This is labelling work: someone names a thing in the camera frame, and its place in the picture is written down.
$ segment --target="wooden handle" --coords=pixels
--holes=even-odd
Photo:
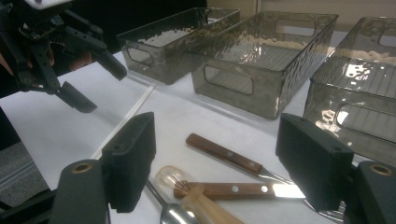
[[[191,188],[197,184],[204,185],[204,195],[212,200],[259,199],[275,197],[273,188],[270,185],[265,184],[202,182],[188,182],[187,184]],[[186,195],[186,191],[174,189],[175,198],[182,199]]]
[[[262,170],[261,164],[241,156],[228,148],[219,146],[218,144],[211,142],[196,133],[190,134],[186,139],[186,143],[189,146],[195,147],[223,161],[227,161],[254,175],[258,175]]]

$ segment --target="table surface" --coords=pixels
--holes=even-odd
[[[121,53],[115,54],[122,63]],[[91,114],[79,113],[55,96],[42,92],[18,92],[0,99],[22,142],[51,189],[56,189],[62,169],[75,161],[97,158],[100,149],[133,115],[152,111],[155,116],[157,154],[150,179],[164,166],[180,168],[191,181],[255,182],[260,180],[231,165],[199,153],[185,143],[197,133],[224,147],[289,177],[275,154],[279,119],[265,119],[214,101],[193,90],[191,74],[166,86],[129,71],[117,81],[93,63],[60,78],[67,80],[98,105]],[[301,116],[309,80],[284,112]],[[170,189],[158,187],[169,203],[177,202]],[[332,223],[301,201],[218,201],[245,223]],[[160,205],[144,189],[131,214],[111,211],[112,223],[159,223]]]

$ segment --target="metal spoon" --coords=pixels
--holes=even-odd
[[[179,203],[167,203],[149,180],[146,183],[146,187],[163,208],[161,211],[161,224],[199,224],[193,214],[182,208]]]

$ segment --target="plastic bin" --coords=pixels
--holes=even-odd
[[[192,8],[118,35],[128,68],[174,83],[191,71],[187,48],[238,23],[239,11]]]
[[[312,76],[304,117],[396,166],[396,20],[362,18]]]
[[[337,15],[263,11],[189,49],[195,92],[275,119],[327,56]]]

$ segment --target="gray translucent bin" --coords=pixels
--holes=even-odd
[[[304,117],[396,166],[396,20],[362,18],[312,76]]]
[[[118,35],[128,68],[174,83],[191,71],[187,48],[238,23],[239,11],[197,7]]]
[[[197,93],[275,119],[326,57],[337,15],[263,11],[189,49]]]

